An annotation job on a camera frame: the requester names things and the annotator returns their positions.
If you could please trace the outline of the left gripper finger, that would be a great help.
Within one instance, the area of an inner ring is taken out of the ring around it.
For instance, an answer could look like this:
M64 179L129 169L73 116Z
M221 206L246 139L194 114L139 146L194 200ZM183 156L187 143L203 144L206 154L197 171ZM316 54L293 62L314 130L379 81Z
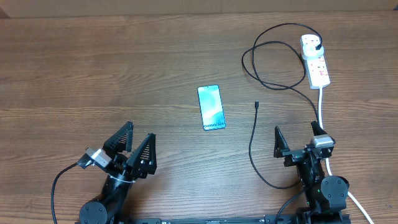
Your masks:
M131 168L129 173L133 179L145 179L148 174L155 174L157 169L155 140L156 135L149 133L127 160L127 164Z
M133 140L134 124L131 121L126 122L116 133L114 133L103 144L105 151L117 152L131 152Z

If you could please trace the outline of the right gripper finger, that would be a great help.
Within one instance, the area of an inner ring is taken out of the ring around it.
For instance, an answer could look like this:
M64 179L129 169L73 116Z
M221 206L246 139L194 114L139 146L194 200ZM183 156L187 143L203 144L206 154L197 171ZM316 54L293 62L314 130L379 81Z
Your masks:
M276 126L274 131L275 131L274 157L280 158L284 156L285 152L289 152L290 148L280 128Z
M312 130L313 130L313 134L315 136L321 136L321 135L327 134L327 132L323 128L320 127L320 125L318 124L317 121L312 121L311 126L312 126Z

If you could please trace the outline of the Samsung Galaxy smartphone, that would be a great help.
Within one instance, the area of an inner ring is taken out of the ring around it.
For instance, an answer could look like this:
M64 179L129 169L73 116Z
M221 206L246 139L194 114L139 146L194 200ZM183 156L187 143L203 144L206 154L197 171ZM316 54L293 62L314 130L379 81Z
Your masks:
M205 131L226 127L220 88L218 85L197 88L201 120Z

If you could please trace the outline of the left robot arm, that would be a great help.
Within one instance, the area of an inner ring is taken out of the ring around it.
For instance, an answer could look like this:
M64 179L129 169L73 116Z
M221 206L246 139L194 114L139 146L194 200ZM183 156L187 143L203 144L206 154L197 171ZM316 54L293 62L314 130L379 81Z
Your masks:
M155 174L157 168L155 137L149 133L132 150L134 124L128 121L102 147L88 147L77 165L96 166L107 173L101 193L85 203L79 213L81 223L105 224L120 221L121 210L132 184Z

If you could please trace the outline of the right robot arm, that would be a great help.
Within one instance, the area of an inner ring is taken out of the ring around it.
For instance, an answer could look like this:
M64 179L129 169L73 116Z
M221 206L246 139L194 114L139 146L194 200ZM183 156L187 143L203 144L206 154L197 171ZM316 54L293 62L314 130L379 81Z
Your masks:
M286 167L295 166L302 190L286 201L275 216L275 223L350 223L346 208L349 182L338 175L325 175L322 161L331 157L335 140L320 125L311 122L313 137L303 149L291 150L279 127L275 127L274 157L284 158ZM293 215L283 215L284 208L302 194L307 206Z

